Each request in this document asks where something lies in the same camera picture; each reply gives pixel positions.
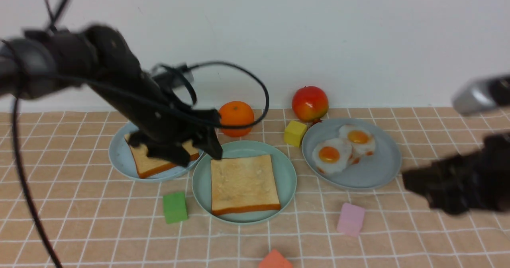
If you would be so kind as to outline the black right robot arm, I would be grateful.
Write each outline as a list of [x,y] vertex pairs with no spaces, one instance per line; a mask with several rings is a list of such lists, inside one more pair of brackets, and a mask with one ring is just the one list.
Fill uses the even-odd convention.
[[472,210],[508,213],[510,206],[509,134],[484,138],[483,148],[456,154],[403,172],[404,188],[424,197],[430,209],[449,215]]

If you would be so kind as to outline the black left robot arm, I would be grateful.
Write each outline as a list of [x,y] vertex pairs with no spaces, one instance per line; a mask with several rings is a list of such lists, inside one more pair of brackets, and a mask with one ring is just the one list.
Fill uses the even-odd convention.
[[122,34],[107,25],[82,32],[49,34],[26,30],[23,38],[1,45],[1,95],[34,100],[86,83],[138,130],[130,146],[145,146],[147,157],[186,166],[191,161],[184,143],[221,159],[223,148],[211,126],[193,123],[177,113],[219,121],[216,110],[194,110],[175,95],[189,81],[172,70],[152,76],[141,68]]

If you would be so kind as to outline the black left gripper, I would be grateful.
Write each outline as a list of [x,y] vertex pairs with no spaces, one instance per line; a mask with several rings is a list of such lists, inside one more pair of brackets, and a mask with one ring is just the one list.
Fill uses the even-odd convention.
[[[196,110],[181,101],[172,89],[159,87],[151,74],[136,61],[95,65],[90,87],[138,127],[129,133],[127,144],[135,163],[165,162],[187,166],[191,155],[181,146],[193,147],[212,159],[223,158],[223,148],[215,132],[217,110]],[[191,85],[184,86],[196,103]]]

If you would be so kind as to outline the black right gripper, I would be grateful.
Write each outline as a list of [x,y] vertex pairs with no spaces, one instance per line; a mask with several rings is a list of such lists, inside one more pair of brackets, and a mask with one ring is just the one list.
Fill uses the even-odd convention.
[[424,197],[430,209],[449,215],[470,210],[508,213],[509,149],[509,141],[485,141],[479,151],[403,172],[403,185]]

